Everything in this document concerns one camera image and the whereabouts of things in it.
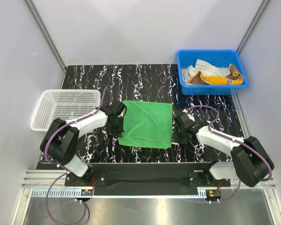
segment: gray wall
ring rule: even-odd
[[[23,0],[0,0],[0,225],[11,223],[43,133],[29,128],[37,100],[61,69]]]
[[[273,0],[241,53],[249,88],[240,93],[254,136],[275,164],[281,198],[281,0]]]
[[[173,63],[236,49],[262,0],[32,0],[67,65]]]

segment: green towel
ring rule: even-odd
[[[172,104],[123,101],[127,106],[121,145],[165,149],[171,147]]]

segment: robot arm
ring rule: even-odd
[[[82,162],[75,154],[78,139],[87,133],[93,132],[94,129],[104,126],[107,128],[108,134],[121,136],[122,132],[124,132],[124,116],[121,116],[124,109],[126,109],[126,106],[122,102],[113,101],[111,105],[101,107],[95,115],[82,121],[79,121],[79,118],[68,121],[55,119],[41,143],[40,150],[44,152],[48,140],[58,128],[66,123],[79,121],[64,128],[54,137],[48,149],[48,156],[79,177],[81,184],[87,184],[90,182],[92,170],[91,166]]]
[[[232,140],[221,137],[208,129],[208,124],[197,123],[190,116],[183,113],[174,118],[175,127],[173,141],[177,143],[198,142],[209,145],[232,157],[232,162],[211,163],[209,173],[215,180],[240,179],[245,185],[254,187],[268,175],[266,164],[249,149],[236,143],[235,140],[249,145],[256,150],[274,169],[274,164],[257,138],[250,136],[247,139],[233,137],[221,132]]]

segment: white mesh basket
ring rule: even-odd
[[[30,128],[48,131],[56,118],[72,120],[84,116],[100,105],[98,90],[45,90],[37,102]]]

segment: blue container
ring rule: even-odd
[[[186,85],[182,79],[182,70],[190,65],[195,67],[197,60],[204,60],[215,67],[229,67],[232,63],[244,76],[242,85]],[[239,89],[246,88],[249,80],[237,52],[233,50],[180,50],[177,52],[179,82],[184,95],[233,95]]]

